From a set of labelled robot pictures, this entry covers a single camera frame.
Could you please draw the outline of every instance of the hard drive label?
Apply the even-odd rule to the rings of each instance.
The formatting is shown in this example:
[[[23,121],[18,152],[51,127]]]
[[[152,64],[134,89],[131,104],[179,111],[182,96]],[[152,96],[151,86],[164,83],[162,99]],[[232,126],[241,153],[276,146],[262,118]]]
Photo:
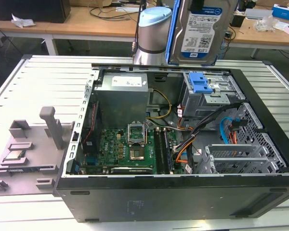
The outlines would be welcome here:
[[[197,13],[190,12],[181,47],[186,58],[203,58],[210,51],[215,35],[214,24],[220,20],[221,8],[204,7]]]

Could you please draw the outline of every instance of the yellow cable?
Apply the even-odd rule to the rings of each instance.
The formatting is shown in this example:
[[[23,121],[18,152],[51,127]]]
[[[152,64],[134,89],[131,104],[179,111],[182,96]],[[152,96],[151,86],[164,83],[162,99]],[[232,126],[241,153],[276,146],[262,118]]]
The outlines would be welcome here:
[[[161,116],[154,116],[154,117],[149,116],[147,118],[148,119],[162,119],[164,117],[167,117],[170,114],[170,112],[171,112],[171,103],[170,103],[169,99],[161,91],[159,91],[157,89],[153,89],[153,91],[157,91],[159,94],[161,94],[165,98],[165,100],[167,100],[167,102],[169,104],[169,109],[168,109],[168,112],[165,115],[163,115],[163,116],[162,115]]]

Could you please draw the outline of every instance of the sticker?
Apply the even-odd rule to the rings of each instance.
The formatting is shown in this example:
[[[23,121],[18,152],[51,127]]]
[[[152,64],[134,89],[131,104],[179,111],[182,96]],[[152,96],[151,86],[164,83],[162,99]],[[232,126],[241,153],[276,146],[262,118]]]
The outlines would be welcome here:
[[[189,173],[189,174],[192,174],[192,168],[189,166],[189,165],[186,165],[185,166],[185,170]]]
[[[9,172],[23,172],[22,169],[9,169]]]
[[[178,109],[178,117],[182,117],[182,109]]]
[[[221,8],[204,7],[189,13],[181,52],[184,57],[202,58],[210,51],[215,31],[213,25],[220,20]]]
[[[141,77],[133,76],[114,76],[111,85],[113,87],[141,87]]]

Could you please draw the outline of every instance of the blue plastic clip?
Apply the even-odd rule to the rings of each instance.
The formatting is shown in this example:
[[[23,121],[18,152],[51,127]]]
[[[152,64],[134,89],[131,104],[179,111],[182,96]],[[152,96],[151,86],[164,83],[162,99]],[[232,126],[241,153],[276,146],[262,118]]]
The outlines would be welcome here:
[[[209,80],[201,72],[189,73],[189,80],[194,88],[194,93],[211,94],[213,90],[209,87]]]

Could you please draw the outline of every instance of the aluminum work table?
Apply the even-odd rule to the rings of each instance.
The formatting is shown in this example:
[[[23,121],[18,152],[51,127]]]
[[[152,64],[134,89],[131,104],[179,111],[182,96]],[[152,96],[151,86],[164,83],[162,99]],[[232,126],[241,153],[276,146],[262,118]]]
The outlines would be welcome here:
[[[42,106],[54,106],[62,124],[75,120],[91,63],[131,64],[131,58],[38,56],[22,59],[0,88],[0,154],[15,119],[44,125]],[[215,68],[242,70],[289,137],[289,83],[261,61],[217,61]],[[61,198],[51,194],[0,197],[0,230],[289,230],[289,200],[255,219],[77,223]]]

